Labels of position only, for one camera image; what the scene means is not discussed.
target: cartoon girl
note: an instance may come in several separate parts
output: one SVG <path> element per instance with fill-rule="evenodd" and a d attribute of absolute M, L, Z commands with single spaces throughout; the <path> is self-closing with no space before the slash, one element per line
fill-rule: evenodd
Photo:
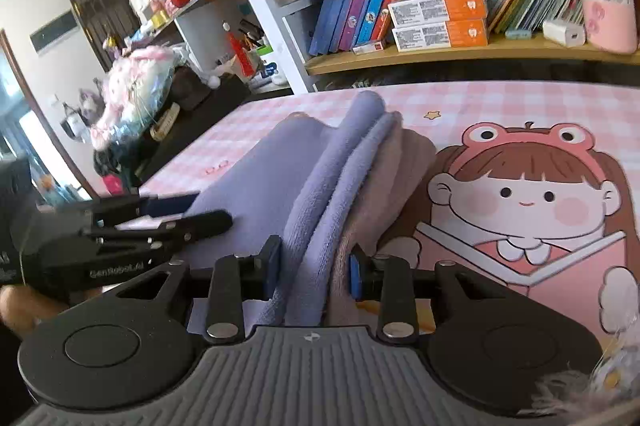
<path fill-rule="evenodd" d="M 462 263 L 604 340 L 620 326 L 606 311 L 615 311 L 621 287 L 637 300 L 640 242 L 625 174 L 593 147 L 593 135 L 570 123 L 473 125 L 462 146 L 438 153 L 378 251 L 423 269 Z M 618 288 L 605 304 L 601 291 L 616 267 L 628 270 L 609 277 Z"/>

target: pink headband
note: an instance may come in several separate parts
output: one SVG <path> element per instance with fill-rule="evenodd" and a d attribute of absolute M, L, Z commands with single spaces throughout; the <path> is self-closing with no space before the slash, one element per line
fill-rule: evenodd
<path fill-rule="evenodd" d="M 593 135 L 577 124 L 567 123 L 556 124 L 548 135 L 529 131 L 508 133 L 505 128 L 492 122 L 474 124 L 467 128 L 462 136 L 466 150 L 453 161 L 449 173 L 455 175 L 462 166 L 485 150 L 516 142 L 533 142 L 566 151 L 587 166 L 599 183 L 607 179 L 596 159 L 588 153 L 595 144 Z"/>

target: ribbed surface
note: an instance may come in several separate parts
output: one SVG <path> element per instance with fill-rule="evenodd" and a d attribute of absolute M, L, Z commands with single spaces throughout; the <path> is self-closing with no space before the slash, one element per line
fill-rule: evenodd
<path fill-rule="evenodd" d="M 499 418 L 457 401 L 417 354 L 375 342 L 364 327 L 258 328 L 209 348 L 169 395 L 137 409 L 79 414 L 39 406 L 20 426 L 555 426 Z"/>

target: brown towel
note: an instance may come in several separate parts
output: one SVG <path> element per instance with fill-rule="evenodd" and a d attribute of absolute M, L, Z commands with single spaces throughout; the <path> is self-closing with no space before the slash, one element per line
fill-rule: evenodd
<path fill-rule="evenodd" d="M 403 129 L 399 113 L 394 113 L 394 117 L 394 126 L 378 149 L 335 253 L 325 319 L 329 326 L 362 321 L 349 294 L 349 253 L 357 243 L 367 255 L 375 255 L 380 236 L 398 218 L 435 157 L 435 146 L 427 137 Z"/>

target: cartoon hand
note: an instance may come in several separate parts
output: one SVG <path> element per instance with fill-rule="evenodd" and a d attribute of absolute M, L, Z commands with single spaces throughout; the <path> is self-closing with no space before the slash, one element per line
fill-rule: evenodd
<path fill-rule="evenodd" d="M 624 267 L 607 271 L 600 289 L 600 323 L 610 334 L 625 330 L 639 311 L 638 282 Z"/>
<path fill-rule="evenodd" d="M 398 236 L 388 241 L 376 256 L 379 255 L 398 256 L 409 262 L 412 269 L 418 266 L 418 255 L 420 254 L 420 242 L 409 236 Z"/>

